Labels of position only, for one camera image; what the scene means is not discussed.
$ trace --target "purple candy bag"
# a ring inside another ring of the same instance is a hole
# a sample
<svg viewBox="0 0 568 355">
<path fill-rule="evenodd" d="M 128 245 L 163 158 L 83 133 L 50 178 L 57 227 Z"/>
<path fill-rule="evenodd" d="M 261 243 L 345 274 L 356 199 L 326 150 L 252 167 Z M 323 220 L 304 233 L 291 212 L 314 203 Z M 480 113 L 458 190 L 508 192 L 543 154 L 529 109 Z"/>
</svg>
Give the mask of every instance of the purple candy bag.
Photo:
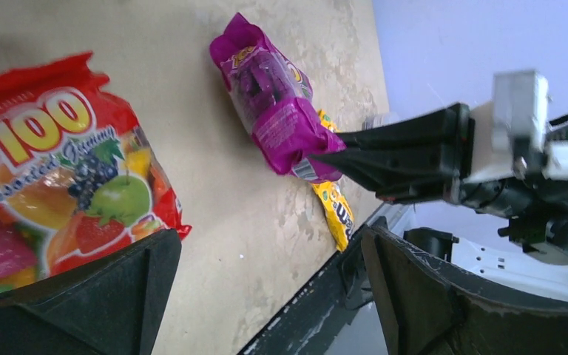
<svg viewBox="0 0 568 355">
<path fill-rule="evenodd" d="M 210 44 L 210 56 L 251 139 L 279 175 L 312 183 L 342 174 L 310 154 L 338 152 L 340 138 L 321 125 L 312 107 L 312 87 L 256 25 L 239 13 Z"/>
</svg>

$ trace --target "grape illustration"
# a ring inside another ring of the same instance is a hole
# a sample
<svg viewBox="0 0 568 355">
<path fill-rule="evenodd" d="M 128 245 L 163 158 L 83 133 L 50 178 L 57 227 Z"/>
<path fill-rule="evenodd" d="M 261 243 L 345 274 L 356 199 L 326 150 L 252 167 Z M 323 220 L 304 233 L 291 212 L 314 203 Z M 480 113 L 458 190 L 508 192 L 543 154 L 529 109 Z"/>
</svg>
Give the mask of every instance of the grape illustration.
<svg viewBox="0 0 568 355">
<path fill-rule="evenodd" d="M 75 167 L 74 184 L 69 186 L 69 195 L 77 199 L 77 210 L 86 211 L 95 191 L 118 175 L 116 159 L 107 161 L 88 152 Z"/>
</svg>

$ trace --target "plastic packaging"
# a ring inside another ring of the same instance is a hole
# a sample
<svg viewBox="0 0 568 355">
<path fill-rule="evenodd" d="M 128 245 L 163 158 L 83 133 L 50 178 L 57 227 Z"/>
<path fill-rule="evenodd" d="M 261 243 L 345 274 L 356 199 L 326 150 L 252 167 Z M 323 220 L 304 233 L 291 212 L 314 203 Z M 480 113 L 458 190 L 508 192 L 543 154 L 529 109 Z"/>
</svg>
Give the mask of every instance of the plastic packaging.
<svg viewBox="0 0 568 355">
<path fill-rule="evenodd" d="M 97 260 L 181 206 L 127 102 L 92 53 L 0 75 L 0 291 Z"/>
<path fill-rule="evenodd" d="M 362 129 L 365 130 L 387 126 L 389 124 L 394 124 L 397 121 L 399 121 L 399 116 L 395 112 L 374 115 L 362 122 Z"/>
<path fill-rule="evenodd" d="M 310 102 L 308 78 L 258 26 L 236 14 L 210 44 L 210 55 L 245 129 L 274 172 L 312 183 L 342 176 L 330 166 L 307 159 L 311 154 L 338 152 L 345 144 L 321 126 Z"/>
<path fill-rule="evenodd" d="M 321 124 L 325 128 L 335 133 L 339 131 L 323 110 L 319 111 L 319 117 L 321 118 Z M 312 184 L 312 189 L 321 200 L 325 211 L 325 219 L 328 222 L 330 233 L 337 244 L 337 250 L 344 251 L 349 244 L 351 236 L 354 234 L 354 214 L 351 213 L 349 203 L 341 193 L 341 189 L 336 182 L 328 181 Z"/>
</svg>

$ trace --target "table surface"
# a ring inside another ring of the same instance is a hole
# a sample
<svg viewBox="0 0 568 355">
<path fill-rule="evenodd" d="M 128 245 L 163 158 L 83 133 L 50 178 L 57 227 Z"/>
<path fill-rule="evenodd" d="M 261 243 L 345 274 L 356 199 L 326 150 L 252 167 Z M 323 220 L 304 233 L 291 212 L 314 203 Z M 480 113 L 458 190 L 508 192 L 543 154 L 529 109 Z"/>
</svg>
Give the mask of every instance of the table surface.
<svg viewBox="0 0 568 355">
<path fill-rule="evenodd" d="M 154 354 L 238 351 L 335 250 L 311 187 L 268 170 L 210 60 L 237 11 L 308 74 L 340 129 L 388 111 L 371 0 L 0 0 L 0 72 L 94 50 L 194 226 Z M 366 195 L 342 190 L 360 220 Z"/>
</svg>

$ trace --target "green apple illustration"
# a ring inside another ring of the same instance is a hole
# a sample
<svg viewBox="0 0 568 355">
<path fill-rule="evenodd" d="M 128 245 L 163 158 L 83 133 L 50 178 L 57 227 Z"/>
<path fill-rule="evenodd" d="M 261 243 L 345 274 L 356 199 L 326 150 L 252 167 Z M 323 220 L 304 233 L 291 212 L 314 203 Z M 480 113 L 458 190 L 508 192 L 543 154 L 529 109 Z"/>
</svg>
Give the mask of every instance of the green apple illustration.
<svg viewBox="0 0 568 355">
<path fill-rule="evenodd" d="M 101 217 L 101 226 L 113 219 L 129 227 L 150 208 L 151 193 L 147 184 L 135 176 L 119 175 L 95 191 L 86 214 Z"/>
</svg>

